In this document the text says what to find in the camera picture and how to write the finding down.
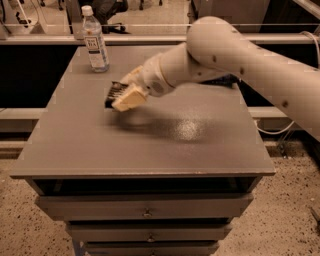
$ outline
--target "black chair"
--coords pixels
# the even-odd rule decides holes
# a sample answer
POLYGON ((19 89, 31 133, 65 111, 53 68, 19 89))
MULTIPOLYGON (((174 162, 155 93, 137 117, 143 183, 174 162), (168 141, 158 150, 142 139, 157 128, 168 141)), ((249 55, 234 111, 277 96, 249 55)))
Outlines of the black chair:
POLYGON ((102 25, 102 32, 104 34, 109 34, 111 32, 128 34, 122 23, 108 25, 108 20, 112 16, 128 10, 128 0, 94 0, 92 3, 92 9, 95 17, 102 25))
MULTIPOLYGON (((140 0, 139 10, 143 10, 144 0, 140 0)), ((162 0, 159 0, 159 6, 162 6, 162 0)))

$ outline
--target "terrazzo floor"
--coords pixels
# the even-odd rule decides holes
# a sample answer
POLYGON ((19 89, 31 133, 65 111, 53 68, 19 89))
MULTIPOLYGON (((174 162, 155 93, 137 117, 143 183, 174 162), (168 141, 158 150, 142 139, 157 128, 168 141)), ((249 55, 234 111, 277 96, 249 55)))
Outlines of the terrazzo floor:
MULTIPOLYGON (((320 255, 320 236, 309 207, 320 211, 320 169, 301 140, 287 145, 283 159, 273 139, 264 139, 276 175, 254 190, 254 201, 215 256, 320 255)), ((64 224, 53 222, 35 205, 35 192, 10 170, 20 149, 0 148, 0 255, 71 256, 64 224)))

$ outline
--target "water bottle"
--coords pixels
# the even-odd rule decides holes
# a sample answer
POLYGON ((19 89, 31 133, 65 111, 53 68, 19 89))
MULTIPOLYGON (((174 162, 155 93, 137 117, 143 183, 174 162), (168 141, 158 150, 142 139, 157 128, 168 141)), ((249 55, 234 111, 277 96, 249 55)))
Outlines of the water bottle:
POLYGON ((91 67, 94 72, 105 72, 109 69, 109 58, 102 36, 101 24, 93 16, 91 6, 82 6, 84 16, 82 34, 89 51, 91 67))

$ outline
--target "bottle cap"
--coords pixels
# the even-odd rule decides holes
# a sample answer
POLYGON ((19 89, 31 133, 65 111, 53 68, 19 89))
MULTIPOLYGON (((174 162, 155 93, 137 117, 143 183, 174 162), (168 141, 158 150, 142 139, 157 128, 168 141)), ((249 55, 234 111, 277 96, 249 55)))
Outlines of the bottle cap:
POLYGON ((83 16, 92 16, 93 15, 92 7, 90 5, 82 6, 81 10, 82 10, 83 16))

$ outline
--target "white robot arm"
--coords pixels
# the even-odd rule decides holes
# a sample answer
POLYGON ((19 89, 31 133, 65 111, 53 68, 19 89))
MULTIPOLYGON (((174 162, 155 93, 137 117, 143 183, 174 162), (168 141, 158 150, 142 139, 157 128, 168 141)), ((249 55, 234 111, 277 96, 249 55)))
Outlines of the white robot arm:
POLYGON ((185 82, 233 74, 320 141, 320 70, 262 49, 216 17, 197 20, 186 43, 158 54, 126 75, 129 85, 112 106, 126 111, 148 95, 160 97, 185 82))

